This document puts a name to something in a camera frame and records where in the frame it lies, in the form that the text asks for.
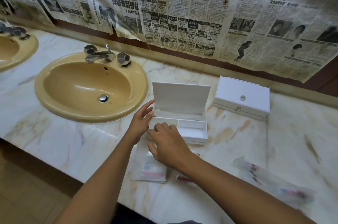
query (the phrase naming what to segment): forearm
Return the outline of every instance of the forearm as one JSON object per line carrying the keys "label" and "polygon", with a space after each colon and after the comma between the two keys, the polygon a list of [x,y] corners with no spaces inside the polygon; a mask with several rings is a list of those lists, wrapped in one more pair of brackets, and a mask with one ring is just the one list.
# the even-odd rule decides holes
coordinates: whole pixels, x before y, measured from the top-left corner
{"label": "forearm", "polygon": [[313,224],[297,210],[192,154],[179,171],[203,189],[237,224]]}
{"label": "forearm", "polygon": [[76,193],[55,223],[109,223],[132,148],[131,139],[125,135],[106,161]]}

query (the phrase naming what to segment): wall covered with newspaper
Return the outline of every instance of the wall covered with newspaper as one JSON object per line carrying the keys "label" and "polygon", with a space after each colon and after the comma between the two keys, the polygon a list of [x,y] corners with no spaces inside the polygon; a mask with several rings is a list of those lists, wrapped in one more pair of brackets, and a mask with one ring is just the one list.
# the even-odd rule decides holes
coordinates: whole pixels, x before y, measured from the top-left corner
{"label": "wall covered with newspaper", "polygon": [[337,0],[0,0],[55,19],[305,82],[338,52]]}

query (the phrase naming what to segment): hand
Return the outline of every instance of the hand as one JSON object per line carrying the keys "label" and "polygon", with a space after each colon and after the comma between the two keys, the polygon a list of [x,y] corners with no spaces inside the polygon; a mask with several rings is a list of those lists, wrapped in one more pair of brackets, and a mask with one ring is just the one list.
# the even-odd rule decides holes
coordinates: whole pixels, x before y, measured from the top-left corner
{"label": "hand", "polygon": [[155,147],[153,142],[149,142],[149,151],[157,161],[172,169],[179,171],[193,155],[175,125],[156,124],[148,134],[156,144]]}
{"label": "hand", "polygon": [[149,107],[152,103],[154,103],[154,100],[150,100],[148,103],[144,104],[134,114],[129,128],[124,135],[124,137],[128,137],[132,140],[133,145],[136,145],[140,141],[141,136],[148,129],[151,118],[154,116],[152,107]]}

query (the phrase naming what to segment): sink drain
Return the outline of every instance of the sink drain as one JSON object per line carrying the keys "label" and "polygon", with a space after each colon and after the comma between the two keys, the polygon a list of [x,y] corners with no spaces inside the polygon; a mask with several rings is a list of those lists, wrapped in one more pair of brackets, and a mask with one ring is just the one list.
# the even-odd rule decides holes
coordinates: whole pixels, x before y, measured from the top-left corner
{"label": "sink drain", "polygon": [[108,101],[108,99],[109,99],[109,96],[108,96],[108,95],[102,94],[102,95],[99,97],[99,102],[100,102],[100,103],[105,103],[105,102]]}

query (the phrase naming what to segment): faucet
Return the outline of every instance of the faucet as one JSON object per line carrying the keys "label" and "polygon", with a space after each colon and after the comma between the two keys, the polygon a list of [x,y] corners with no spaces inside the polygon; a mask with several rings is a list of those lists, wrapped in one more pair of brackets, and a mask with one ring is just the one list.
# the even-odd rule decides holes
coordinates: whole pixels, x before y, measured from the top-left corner
{"label": "faucet", "polygon": [[4,23],[0,22],[0,34],[2,33],[9,33],[12,36],[19,37],[20,40],[26,40],[30,37],[27,34],[27,30],[22,27],[12,26],[8,20],[5,20],[10,27],[6,26]]}
{"label": "faucet", "polygon": [[93,64],[95,60],[99,59],[112,62],[116,58],[116,55],[110,51],[108,44],[106,44],[106,49],[107,51],[97,52],[97,48],[94,45],[87,45],[83,48],[83,51],[88,54],[84,60],[89,64]]}
{"label": "faucet", "polygon": [[[108,62],[112,62],[116,55],[110,51],[108,44],[106,44],[107,51],[100,51],[97,52],[97,48],[94,45],[87,45],[84,47],[83,51],[88,54],[87,57],[85,57],[85,61],[89,64],[93,64],[95,60],[98,59],[104,59]],[[125,54],[124,52],[120,52],[117,54],[117,62],[120,64],[120,67],[127,68],[131,65],[130,56]]]}

